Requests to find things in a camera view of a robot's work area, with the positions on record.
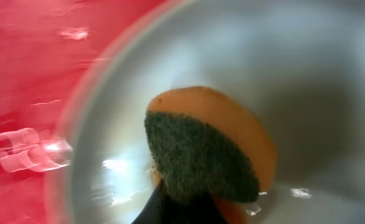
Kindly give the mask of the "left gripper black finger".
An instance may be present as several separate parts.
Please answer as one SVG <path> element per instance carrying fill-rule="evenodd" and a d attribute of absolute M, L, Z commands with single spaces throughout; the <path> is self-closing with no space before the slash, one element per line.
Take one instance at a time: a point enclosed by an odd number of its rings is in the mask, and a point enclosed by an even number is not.
<path fill-rule="evenodd" d="M 167 195 L 161 180 L 132 224 L 227 224 L 227 221 L 209 195 L 182 204 Z"/>

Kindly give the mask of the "green orange sponge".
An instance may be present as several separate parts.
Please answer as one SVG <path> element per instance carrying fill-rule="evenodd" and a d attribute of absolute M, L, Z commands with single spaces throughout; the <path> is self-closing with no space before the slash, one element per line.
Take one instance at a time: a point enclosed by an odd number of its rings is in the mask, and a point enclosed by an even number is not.
<path fill-rule="evenodd" d="M 165 91 L 150 101 L 144 127 L 156 177 L 176 202 L 209 195 L 227 223 L 246 223 L 241 205 L 272 185 L 272 139 L 250 111 L 219 91 Z"/>

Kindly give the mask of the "light blue plate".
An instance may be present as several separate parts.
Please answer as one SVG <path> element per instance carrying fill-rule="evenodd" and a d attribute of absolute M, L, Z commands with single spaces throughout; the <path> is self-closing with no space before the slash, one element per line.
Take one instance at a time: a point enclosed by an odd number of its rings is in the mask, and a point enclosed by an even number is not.
<path fill-rule="evenodd" d="M 167 1 L 109 45 L 57 128 L 68 223 L 132 223 L 155 182 L 144 113 L 203 85 L 250 109 L 277 153 L 244 223 L 365 223 L 365 1 Z"/>

